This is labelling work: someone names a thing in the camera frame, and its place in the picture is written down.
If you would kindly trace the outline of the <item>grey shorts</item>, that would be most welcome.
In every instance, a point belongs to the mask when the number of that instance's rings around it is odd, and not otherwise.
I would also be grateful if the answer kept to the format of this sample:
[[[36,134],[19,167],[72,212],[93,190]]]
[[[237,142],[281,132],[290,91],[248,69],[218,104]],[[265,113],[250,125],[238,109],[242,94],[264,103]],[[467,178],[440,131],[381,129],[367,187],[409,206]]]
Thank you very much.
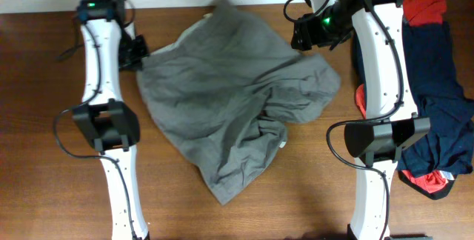
[[[287,124],[317,119],[341,79],[258,16],[228,0],[214,5],[143,61],[137,83],[156,126],[227,204],[287,143]]]

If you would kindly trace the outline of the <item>navy blue garment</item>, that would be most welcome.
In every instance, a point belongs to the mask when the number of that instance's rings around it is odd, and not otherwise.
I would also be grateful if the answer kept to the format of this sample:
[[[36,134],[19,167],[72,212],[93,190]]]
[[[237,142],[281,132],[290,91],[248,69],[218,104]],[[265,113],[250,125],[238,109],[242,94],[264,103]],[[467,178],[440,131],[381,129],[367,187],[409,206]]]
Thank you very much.
[[[401,153],[398,170],[415,177],[435,170],[453,175],[473,171],[473,100],[456,79],[447,22],[417,27],[402,24],[407,75],[413,101],[430,131]]]

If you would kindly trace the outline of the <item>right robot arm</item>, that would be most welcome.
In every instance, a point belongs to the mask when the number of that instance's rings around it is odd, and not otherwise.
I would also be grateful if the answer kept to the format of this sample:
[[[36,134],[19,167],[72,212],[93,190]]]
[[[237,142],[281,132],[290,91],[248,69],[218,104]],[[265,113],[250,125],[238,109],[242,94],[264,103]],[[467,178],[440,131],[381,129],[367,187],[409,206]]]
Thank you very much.
[[[343,121],[356,171],[355,210],[347,238],[389,239],[390,187],[401,154],[430,131],[418,113],[402,39],[403,0],[302,0],[311,12],[293,21],[297,50],[336,47],[355,36],[361,49],[365,117]]]

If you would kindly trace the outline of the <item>red and black garment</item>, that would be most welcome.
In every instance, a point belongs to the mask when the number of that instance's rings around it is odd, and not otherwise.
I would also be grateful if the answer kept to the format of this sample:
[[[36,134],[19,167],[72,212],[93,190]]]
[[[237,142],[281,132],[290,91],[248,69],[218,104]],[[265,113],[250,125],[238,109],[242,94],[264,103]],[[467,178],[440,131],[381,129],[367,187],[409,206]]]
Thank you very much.
[[[404,0],[403,8],[408,25],[419,27],[427,24],[441,24],[447,4],[445,0]],[[359,77],[358,87],[355,90],[355,105],[365,118],[365,80],[362,76],[364,70],[362,69],[362,54],[357,35],[353,37],[351,53],[353,65],[357,67]],[[399,170],[398,176],[406,185],[432,200],[445,198],[455,182],[454,177],[450,180],[440,170],[434,170],[421,177],[414,177],[409,170]]]

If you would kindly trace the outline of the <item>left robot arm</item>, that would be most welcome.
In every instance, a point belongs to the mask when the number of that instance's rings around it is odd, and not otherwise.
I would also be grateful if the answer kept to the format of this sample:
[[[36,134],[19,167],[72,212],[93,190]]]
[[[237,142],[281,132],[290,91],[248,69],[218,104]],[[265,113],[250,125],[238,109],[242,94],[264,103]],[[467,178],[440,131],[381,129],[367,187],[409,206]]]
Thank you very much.
[[[86,82],[73,121],[94,149],[107,180],[113,239],[148,239],[136,177],[140,126],[124,103],[119,73],[139,70],[149,56],[142,35],[126,20],[126,0],[81,0],[77,14],[84,37]]]

